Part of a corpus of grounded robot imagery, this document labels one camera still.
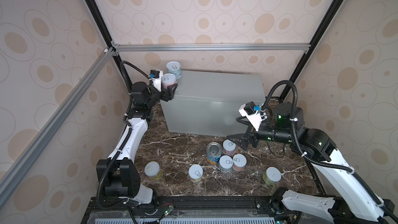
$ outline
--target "wall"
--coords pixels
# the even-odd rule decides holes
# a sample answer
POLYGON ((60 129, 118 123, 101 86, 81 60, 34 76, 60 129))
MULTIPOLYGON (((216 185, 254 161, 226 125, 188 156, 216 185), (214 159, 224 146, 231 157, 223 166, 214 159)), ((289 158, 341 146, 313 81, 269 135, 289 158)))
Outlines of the wall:
MULTIPOLYGON (((0 177, 104 47, 82 0, 0 0, 0 177)), ((128 103, 113 62, 87 94, 0 211, 0 223, 80 222, 96 161, 117 142, 128 103)))
POLYGON ((306 126, 330 135, 373 191, 396 206, 397 9, 398 0, 346 0, 296 82, 306 126))
MULTIPOLYGON (((119 44, 309 42, 331 1, 96 0, 119 44)), ((130 62, 146 71, 151 67, 165 70, 167 61, 184 59, 183 69, 235 73, 246 70, 260 74, 268 91, 269 84, 289 78, 294 61, 303 54, 224 52, 223 58, 218 59, 221 62, 217 62, 216 53, 140 52, 123 57, 129 56, 130 62), (274 62, 266 61, 269 56, 275 57, 274 62)))

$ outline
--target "can lid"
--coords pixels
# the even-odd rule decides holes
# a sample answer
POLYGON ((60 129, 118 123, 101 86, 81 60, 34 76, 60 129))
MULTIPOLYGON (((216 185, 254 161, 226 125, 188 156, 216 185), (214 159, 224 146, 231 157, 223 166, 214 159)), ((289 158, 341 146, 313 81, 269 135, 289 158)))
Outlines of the can lid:
POLYGON ((227 152, 231 152, 231 151, 235 150, 236 144, 235 144, 234 142, 232 142, 231 140, 226 139, 226 140, 222 143, 222 147, 224 147, 224 149, 225 149, 227 152))
POLYGON ((248 162, 246 157, 242 154, 236 154, 232 160, 237 167, 245 167, 248 162))
POLYGON ((154 177, 157 175, 157 173, 159 173, 159 170, 160 170, 159 164, 155 161, 152 161, 147 163, 144 172, 148 177, 154 177))
POLYGON ((224 155, 220 158, 220 166, 224 169, 230 169, 234 162, 230 156, 224 155))
POLYGON ((273 182, 279 182, 282 178, 281 172, 275 167, 268 167, 267 177, 273 182))
POLYGON ((199 179, 203 175, 203 168, 199 164, 194 164, 189 167, 188 173, 192 179, 199 179))
POLYGON ((176 80, 176 76, 172 73, 166 73, 162 76, 162 82, 169 83, 176 80))
POLYGON ((206 152, 210 156, 218 157, 221 155, 221 145, 216 142, 211 142, 207 145, 206 152))
POLYGON ((181 64, 179 62, 168 62, 166 64, 166 68, 173 70, 181 68, 181 64))

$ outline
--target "ventilation grille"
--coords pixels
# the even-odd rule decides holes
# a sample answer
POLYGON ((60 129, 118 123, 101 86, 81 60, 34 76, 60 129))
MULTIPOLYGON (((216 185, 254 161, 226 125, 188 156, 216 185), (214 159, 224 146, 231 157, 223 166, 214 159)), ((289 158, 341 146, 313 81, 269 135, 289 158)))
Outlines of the ventilation grille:
MULTIPOLYGON (((153 218, 140 219, 138 224, 154 221, 153 218)), ((95 224, 133 224, 131 219, 96 219, 95 224)), ((275 224, 273 217, 250 217, 250 218, 178 218, 176 220, 163 219, 160 224, 275 224)))

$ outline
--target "gray box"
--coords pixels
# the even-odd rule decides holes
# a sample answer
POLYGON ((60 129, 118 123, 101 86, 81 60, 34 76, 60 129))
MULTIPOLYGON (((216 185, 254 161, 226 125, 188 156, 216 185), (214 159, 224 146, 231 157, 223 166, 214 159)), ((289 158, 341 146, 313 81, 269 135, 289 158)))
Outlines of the gray box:
POLYGON ((264 103, 259 75, 182 71, 174 99, 160 101, 169 132, 226 137, 244 133, 239 107, 264 103))

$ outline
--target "brown marble surface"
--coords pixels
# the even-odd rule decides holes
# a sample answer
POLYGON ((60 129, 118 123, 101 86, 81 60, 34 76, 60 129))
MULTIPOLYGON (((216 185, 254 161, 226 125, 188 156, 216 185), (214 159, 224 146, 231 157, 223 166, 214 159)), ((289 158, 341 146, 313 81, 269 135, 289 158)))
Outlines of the brown marble surface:
MULTIPOLYGON (((305 161, 286 147, 286 156, 277 158, 271 154, 265 141, 249 150, 237 147, 247 158, 243 171, 222 173, 206 161, 206 146, 210 142, 222 145, 225 138, 190 134, 169 133, 160 104, 154 107, 150 128, 141 140, 135 157, 135 166, 141 183, 155 189, 159 196, 261 196, 272 195, 278 187, 315 195, 316 185, 305 161), (156 161, 163 169, 162 178, 151 181, 144 173, 148 162, 156 161), (203 167, 203 179, 194 183, 188 169, 193 164, 203 167), (280 182, 269 186, 262 179, 267 167, 276 167, 283 174, 280 182)), ((274 153, 281 155, 282 144, 270 143, 274 153)))

